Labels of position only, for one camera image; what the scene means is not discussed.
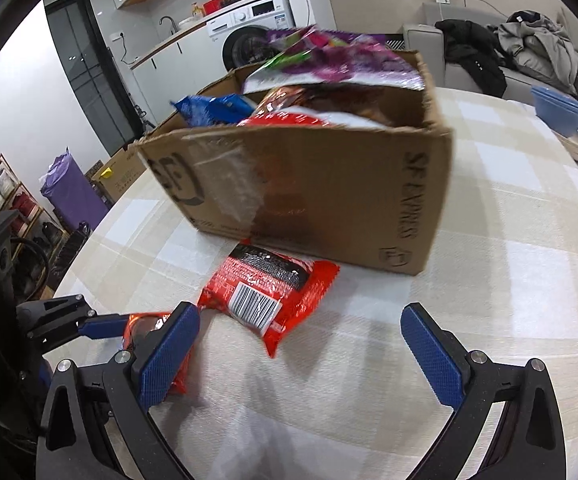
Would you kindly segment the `red Oreo packet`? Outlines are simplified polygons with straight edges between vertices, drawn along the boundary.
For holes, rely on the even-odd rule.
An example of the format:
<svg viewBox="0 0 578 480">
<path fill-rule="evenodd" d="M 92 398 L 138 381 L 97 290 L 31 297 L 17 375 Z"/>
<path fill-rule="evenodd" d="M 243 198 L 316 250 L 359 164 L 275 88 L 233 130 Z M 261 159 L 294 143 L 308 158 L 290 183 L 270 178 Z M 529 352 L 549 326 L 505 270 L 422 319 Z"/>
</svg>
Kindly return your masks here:
<svg viewBox="0 0 578 480">
<path fill-rule="evenodd" d="M 135 358 L 131 376 L 144 406 L 159 404 L 168 394 L 186 392 L 190 352 L 198 332 L 195 307 L 129 316 L 123 349 Z"/>
</svg>

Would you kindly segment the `small red snack packet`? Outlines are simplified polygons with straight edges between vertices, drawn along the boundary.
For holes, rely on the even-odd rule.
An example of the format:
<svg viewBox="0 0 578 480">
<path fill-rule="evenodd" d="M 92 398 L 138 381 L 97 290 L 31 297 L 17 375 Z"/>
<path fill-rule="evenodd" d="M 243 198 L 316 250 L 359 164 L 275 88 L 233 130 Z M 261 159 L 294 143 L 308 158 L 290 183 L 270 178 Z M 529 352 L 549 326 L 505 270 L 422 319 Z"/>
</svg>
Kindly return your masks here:
<svg viewBox="0 0 578 480">
<path fill-rule="evenodd" d="M 291 330 L 317 309 L 339 272 L 331 261 L 305 261 L 240 243 L 201 290 L 198 307 L 234 318 L 273 358 Z"/>
</svg>

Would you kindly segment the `blue Oreo packet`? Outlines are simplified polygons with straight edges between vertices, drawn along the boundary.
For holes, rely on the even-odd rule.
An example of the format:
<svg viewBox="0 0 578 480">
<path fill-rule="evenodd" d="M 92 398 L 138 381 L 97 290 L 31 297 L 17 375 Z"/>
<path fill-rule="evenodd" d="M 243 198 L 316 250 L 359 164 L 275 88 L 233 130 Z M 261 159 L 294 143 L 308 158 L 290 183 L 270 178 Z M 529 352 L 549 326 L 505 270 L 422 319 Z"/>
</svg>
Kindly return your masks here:
<svg viewBox="0 0 578 480">
<path fill-rule="evenodd" d="M 237 125 L 249 118 L 255 104 L 244 96 L 231 93 L 227 96 L 185 96 L 171 105 L 190 127 Z"/>
</svg>

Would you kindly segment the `purple white snack bag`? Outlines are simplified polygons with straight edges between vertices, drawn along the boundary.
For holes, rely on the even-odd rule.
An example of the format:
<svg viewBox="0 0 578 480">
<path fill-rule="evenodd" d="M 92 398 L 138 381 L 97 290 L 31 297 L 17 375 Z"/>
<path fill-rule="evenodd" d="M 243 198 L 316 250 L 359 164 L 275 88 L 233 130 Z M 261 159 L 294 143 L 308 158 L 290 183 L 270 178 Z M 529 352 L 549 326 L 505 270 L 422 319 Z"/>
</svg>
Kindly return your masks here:
<svg viewBox="0 0 578 480">
<path fill-rule="evenodd" d="M 371 36 L 345 37 L 312 25 L 274 37 L 269 45 L 278 53 L 247 77 L 243 92 L 313 84 L 426 88 L 417 68 Z"/>
</svg>

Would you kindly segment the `white red noodle snack bag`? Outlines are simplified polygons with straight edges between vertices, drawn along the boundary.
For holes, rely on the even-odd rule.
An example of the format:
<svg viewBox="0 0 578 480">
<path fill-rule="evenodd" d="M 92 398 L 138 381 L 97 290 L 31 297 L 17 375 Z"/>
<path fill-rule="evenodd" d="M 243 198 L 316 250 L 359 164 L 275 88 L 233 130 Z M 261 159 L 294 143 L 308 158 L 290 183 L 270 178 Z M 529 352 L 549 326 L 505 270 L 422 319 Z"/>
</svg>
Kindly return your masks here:
<svg viewBox="0 0 578 480">
<path fill-rule="evenodd" d="M 358 84 L 282 86 L 269 90 L 240 127 L 264 125 L 394 127 L 380 110 L 382 89 Z"/>
</svg>

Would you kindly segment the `checked tablecloth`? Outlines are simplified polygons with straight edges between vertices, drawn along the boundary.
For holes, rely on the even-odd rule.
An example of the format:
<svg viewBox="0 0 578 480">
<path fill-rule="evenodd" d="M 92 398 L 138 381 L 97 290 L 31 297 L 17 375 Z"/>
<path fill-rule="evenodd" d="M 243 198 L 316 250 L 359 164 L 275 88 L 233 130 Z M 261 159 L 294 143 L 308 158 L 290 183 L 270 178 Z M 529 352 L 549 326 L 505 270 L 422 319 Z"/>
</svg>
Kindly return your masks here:
<svg viewBox="0 0 578 480">
<path fill-rule="evenodd" d="M 534 113 L 440 89 L 396 129 L 163 130 L 61 294 L 196 301 L 240 242 L 339 266 L 270 356 L 201 315 L 153 418 L 199 479 L 578 477 L 578 167 Z"/>
</svg>

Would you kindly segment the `small cardboard box on floor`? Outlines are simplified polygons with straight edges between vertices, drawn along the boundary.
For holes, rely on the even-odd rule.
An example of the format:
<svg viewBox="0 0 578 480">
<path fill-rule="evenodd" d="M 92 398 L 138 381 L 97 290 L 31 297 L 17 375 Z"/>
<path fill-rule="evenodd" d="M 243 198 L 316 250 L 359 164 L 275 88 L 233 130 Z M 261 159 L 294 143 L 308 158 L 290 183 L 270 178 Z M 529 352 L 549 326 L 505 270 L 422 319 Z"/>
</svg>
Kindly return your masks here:
<svg viewBox="0 0 578 480">
<path fill-rule="evenodd" d="M 144 162 L 129 148 L 121 148 L 92 177 L 111 203 L 118 202 L 133 183 L 144 174 Z"/>
</svg>

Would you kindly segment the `brown SF cardboard box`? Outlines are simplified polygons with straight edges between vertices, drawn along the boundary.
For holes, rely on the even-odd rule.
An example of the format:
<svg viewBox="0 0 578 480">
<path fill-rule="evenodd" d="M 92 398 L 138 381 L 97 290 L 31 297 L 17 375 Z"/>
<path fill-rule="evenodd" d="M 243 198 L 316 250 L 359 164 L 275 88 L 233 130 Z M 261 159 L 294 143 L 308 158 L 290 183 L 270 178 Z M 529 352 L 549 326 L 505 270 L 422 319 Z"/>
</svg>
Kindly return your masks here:
<svg viewBox="0 0 578 480">
<path fill-rule="evenodd" d="M 133 151 L 199 231 L 383 271 L 426 266 L 452 168 L 420 53 L 421 91 L 383 88 L 388 128 L 214 126 L 173 114 Z"/>
</svg>

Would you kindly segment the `black glass door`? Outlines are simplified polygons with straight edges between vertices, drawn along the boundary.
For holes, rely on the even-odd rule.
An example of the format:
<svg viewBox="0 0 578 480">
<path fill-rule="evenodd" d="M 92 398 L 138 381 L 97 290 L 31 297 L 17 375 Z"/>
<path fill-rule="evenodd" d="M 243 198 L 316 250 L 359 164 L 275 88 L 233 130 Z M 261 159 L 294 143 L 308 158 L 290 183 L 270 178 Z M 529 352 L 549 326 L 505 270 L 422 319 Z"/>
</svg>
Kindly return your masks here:
<svg viewBox="0 0 578 480">
<path fill-rule="evenodd" d="M 91 0 L 56 0 L 45 12 L 71 89 L 98 140 L 114 155 L 142 136 L 144 128 Z"/>
</svg>

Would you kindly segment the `white base cabinets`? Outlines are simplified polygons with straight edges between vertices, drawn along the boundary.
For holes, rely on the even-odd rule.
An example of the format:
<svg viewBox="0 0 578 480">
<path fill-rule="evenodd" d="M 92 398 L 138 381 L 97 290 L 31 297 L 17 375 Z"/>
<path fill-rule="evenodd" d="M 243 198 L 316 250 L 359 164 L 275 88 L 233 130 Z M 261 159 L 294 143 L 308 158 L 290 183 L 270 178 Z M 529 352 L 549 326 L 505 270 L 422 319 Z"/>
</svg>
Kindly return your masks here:
<svg viewBox="0 0 578 480">
<path fill-rule="evenodd" d="M 173 112 L 172 102 L 196 94 L 227 73 L 221 48 L 201 26 L 132 69 L 157 125 Z"/>
</svg>

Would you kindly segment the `white washing machine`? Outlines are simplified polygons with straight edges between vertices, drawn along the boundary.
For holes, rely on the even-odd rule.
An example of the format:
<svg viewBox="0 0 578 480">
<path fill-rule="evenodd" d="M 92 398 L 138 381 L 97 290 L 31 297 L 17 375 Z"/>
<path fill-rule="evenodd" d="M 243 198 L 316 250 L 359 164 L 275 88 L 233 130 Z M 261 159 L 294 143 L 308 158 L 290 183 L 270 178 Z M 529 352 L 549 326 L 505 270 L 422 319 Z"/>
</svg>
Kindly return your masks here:
<svg viewBox="0 0 578 480">
<path fill-rule="evenodd" d="M 267 34 L 294 28 L 295 21 L 289 0 L 257 0 L 212 18 L 205 26 L 219 60 L 229 72 L 273 58 L 277 50 Z"/>
</svg>

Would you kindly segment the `red box on counter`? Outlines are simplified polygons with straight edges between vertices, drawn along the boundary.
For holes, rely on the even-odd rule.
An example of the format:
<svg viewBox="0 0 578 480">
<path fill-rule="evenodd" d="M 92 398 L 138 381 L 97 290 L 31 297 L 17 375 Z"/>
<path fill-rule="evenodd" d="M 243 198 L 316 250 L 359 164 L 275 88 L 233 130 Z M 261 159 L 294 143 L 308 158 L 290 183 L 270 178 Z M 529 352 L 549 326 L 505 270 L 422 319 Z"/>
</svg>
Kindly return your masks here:
<svg viewBox="0 0 578 480">
<path fill-rule="evenodd" d="M 231 0 L 208 0 L 202 5 L 203 12 L 205 15 L 210 15 L 225 8 L 225 6 L 228 6 L 230 3 Z"/>
</svg>

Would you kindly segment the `grey clothes pile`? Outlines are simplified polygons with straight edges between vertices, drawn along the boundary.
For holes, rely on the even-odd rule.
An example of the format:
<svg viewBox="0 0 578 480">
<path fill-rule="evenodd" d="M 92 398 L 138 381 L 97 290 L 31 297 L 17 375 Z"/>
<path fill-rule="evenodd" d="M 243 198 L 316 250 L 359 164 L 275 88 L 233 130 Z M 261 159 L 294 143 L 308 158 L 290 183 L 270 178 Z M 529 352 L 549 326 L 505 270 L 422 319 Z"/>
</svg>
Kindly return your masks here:
<svg viewBox="0 0 578 480">
<path fill-rule="evenodd" d="M 535 11 L 518 11 L 495 28 L 520 73 L 577 95 L 578 53 L 566 29 Z"/>
</svg>

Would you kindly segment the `black jacket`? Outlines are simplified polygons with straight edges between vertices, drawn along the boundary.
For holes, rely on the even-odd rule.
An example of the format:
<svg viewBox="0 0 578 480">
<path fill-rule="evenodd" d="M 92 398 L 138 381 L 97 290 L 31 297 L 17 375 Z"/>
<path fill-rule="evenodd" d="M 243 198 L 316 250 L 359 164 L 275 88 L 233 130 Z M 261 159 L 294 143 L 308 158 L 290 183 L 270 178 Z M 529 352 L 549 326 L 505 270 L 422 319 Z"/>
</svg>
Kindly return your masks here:
<svg viewBox="0 0 578 480">
<path fill-rule="evenodd" d="M 506 60 L 493 32 L 465 20 L 441 20 L 434 27 L 443 34 L 445 61 L 465 70 L 484 94 L 501 98 L 507 90 Z"/>
</svg>

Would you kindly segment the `grey sofa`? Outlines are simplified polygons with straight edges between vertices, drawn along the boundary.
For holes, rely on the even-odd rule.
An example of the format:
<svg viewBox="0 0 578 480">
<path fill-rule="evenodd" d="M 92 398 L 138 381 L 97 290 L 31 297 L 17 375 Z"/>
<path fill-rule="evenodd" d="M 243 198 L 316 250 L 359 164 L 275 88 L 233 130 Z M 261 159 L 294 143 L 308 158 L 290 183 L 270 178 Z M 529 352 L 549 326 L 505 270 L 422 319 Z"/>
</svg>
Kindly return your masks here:
<svg viewBox="0 0 578 480">
<path fill-rule="evenodd" d="M 423 61 L 427 64 L 437 86 L 480 93 L 482 89 L 470 73 L 458 62 L 452 61 L 445 53 L 444 32 L 436 27 L 436 23 L 443 18 L 472 22 L 490 32 L 497 32 L 499 26 L 504 24 L 506 19 L 493 13 L 467 9 L 462 6 L 425 3 L 423 5 L 423 21 L 420 24 L 406 24 L 403 28 L 405 47 L 408 50 L 416 50 L 423 56 Z M 560 6 L 554 24 L 566 33 L 578 57 L 578 19 L 566 6 Z M 531 88 L 538 84 L 543 84 L 562 93 L 566 92 L 566 88 L 559 87 L 548 80 L 537 78 L 534 72 L 520 70 L 505 54 L 498 55 L 498 60 L 502 62 L 499 69 L 506 81 L 506 91 L 502 95 L 505 100 L 531 104 L 533 102 Z M 578 99 L 578 79 L 575 81 L 573 96 Z"/>
</svg>

